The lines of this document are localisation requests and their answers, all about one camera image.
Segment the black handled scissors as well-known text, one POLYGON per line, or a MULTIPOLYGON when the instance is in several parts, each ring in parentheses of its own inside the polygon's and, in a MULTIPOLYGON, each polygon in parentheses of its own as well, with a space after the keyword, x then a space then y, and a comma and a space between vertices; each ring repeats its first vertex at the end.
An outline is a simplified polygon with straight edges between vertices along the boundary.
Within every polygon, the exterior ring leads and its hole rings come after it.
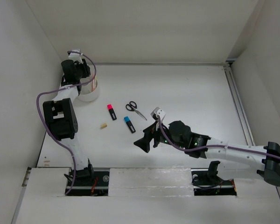
POLYGON ((142 119, 147 121, 147 118, 137 109, 137 104, 134 101, 130 101, 128 104, 126 104, 126 109, 131 112, 135 112, 138 114, 142 119))

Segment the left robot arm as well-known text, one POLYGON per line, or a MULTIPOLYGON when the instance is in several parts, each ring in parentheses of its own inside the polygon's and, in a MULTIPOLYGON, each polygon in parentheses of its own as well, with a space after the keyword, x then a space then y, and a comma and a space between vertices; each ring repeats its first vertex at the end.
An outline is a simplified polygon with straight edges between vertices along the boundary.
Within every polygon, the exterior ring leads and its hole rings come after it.
POLYGON ((93 183, 95 174, 90 160, 83 155, 77 140, 78 121, 73 101, 80 95, 81 80, 91 75, 85 59, 67 59, 61 62, 63 77, 57 96, 42 104, 45 123, 57 143, 69 151, 72 170, 65 175, 69 181, 77 178, 84 185, 93 183))

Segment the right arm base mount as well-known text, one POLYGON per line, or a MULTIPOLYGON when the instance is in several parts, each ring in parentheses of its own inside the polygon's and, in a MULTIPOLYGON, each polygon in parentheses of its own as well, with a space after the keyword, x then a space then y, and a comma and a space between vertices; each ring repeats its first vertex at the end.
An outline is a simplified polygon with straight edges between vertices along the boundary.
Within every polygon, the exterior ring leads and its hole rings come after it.
POLYGON ((191 170, 194 196, 237 196, 234 180, 217 176, 218 165, 219 161, 212 161, 208 168, 191 170))

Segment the pink cap black highlighter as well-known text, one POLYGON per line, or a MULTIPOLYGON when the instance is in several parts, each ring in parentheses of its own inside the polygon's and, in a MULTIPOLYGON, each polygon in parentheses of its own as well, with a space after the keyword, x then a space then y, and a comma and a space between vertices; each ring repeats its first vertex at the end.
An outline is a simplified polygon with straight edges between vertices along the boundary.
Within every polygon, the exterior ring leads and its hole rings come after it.
POLYGON ((107 109, 108 109, 108 112, 109 112, 109 114, 110 114, 112 120, 116 120, 116 119, 117 119, 117 116, 116 116, 116 114, 115 114, 115 111, 114 111, 114 109, 113 109, 113 106, 112 106, 111 104, 108 104, 108 105, 107 105, 107 109))

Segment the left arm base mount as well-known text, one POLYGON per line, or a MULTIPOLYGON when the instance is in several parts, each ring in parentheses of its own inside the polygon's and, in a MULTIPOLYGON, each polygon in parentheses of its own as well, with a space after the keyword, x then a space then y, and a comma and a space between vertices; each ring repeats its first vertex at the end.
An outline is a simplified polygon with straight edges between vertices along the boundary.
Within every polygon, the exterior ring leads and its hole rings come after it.
POLYGON ((95 168, 93 179, 77 177, 67 196, 108 196, 109 168, 95 168))

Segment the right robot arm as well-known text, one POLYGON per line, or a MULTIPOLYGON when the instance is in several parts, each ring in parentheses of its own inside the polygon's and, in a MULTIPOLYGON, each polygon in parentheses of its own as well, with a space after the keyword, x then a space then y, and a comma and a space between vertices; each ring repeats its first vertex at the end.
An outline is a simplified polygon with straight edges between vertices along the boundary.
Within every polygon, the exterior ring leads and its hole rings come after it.
POLYGON ((150 142, 156 148, 168 144, 199 159, 210 159, 206 172, 210 183, 234 178, 261 179, 280 187, 280 145, 268 142, 265 146, 239 146, 217 140, 208 135, 194 133, 182 121, 173 121, 166 127, 157 121, 144 131, 143 138, 134 145, 144 152, 150 151, 150 142))

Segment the blue cap black highlighter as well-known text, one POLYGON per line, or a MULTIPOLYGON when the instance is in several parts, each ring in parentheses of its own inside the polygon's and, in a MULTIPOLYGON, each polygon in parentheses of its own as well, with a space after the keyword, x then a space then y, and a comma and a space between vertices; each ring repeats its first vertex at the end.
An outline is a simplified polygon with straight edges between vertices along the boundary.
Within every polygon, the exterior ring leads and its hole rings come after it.
POLYGON ((125 117, 124 117, 124 121, 125 121, 125 123, 126 123, 128 129, 130 130, 130 132, 131 132, 131 133, 135 133, 136 130, 135 130, 135 128, 134 128, 134 126, 133 126, 133 124, 132 124, 132 122, 130 121, 130 119, 129 119, 128 116, 125 116, 125 117))

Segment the pink clear pen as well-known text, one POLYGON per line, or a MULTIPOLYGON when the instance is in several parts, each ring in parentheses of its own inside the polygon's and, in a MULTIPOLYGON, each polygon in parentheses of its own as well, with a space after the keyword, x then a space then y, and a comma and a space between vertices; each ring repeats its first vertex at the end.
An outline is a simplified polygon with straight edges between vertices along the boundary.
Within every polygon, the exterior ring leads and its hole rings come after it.
POLYGON ((91 84, 91 91, 94 91, 96 89, 96 79, 94 78, 91 84))

